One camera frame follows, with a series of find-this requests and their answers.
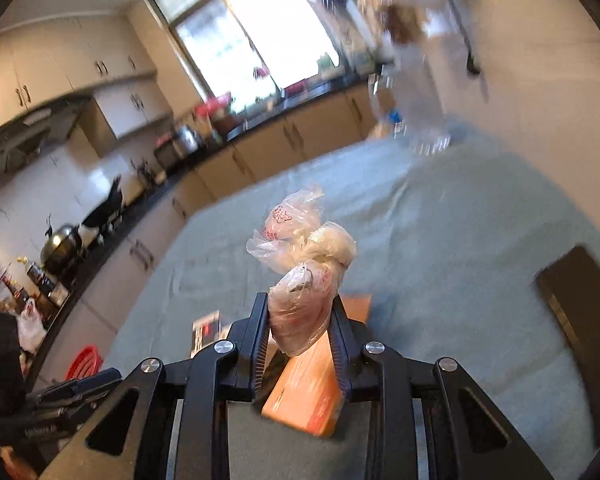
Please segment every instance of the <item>gray table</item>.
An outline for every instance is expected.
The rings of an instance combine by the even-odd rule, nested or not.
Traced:
[[[373,294],[374,335],[415,359],[456,357],[555,478],[576,478],[594,454],[586,394],[532,282],[579,242],[600,262],[600,234],[517,156],[467,126],[452,129],[454,144],[438,156],[419,158],[398,140],[362,143],[195,215],[105,366],[124,375],[148,356],[182,360],[193,320],[217,309],[227,320],[248,316],[256,293],[279,277],[247,254],[246,241],[284,196],[318,182],[323,218],[358,242],[341,290]],[[328,440],[263,420],[246,405],[231,405],[229,416],[234,478],[363,477],[366,406],[346,407]]]

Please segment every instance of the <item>red plastic container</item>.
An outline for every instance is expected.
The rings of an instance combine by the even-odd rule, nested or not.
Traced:
[[[85,346],[71,363],[64,380],[82,379],[97,374],[102,366],[102,357],[95,346]]]

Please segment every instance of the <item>clear plastic bag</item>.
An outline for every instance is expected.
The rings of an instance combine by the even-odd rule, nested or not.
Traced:
[[[344,228],[320,225],[320,196],[317,186],[288,196],[267,218],[265,236],[256,231],[247,242],[250,254],[284,274],[269,289],[269,320],[273,339],[289,356],[324,334],[333,298],[356,257],[356,242]]]
[[[18,322],[18,341],[20,347],[35,354],[45,338],[46,330],[42,326],[42,318],[36,308],[36,301],[30,298],[22,313],[16,318]]]

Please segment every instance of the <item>stainless steel pot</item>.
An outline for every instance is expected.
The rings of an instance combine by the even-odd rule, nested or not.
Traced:
[[[78,227],[65,224],[58,230],[52,231],[50,225],[46,235],[48,239],[40,251],[40,262],[47,272],[54,276],[61,276],[82,248]]]

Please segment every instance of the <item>cardboard box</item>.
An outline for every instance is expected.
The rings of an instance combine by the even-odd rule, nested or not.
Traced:
[[[349,319],[366,322],[370,295],[341,299]],[[342,401],[329,336],[324,333],[305,353],[289,360],[262,415],[315,436],[331,436]]]

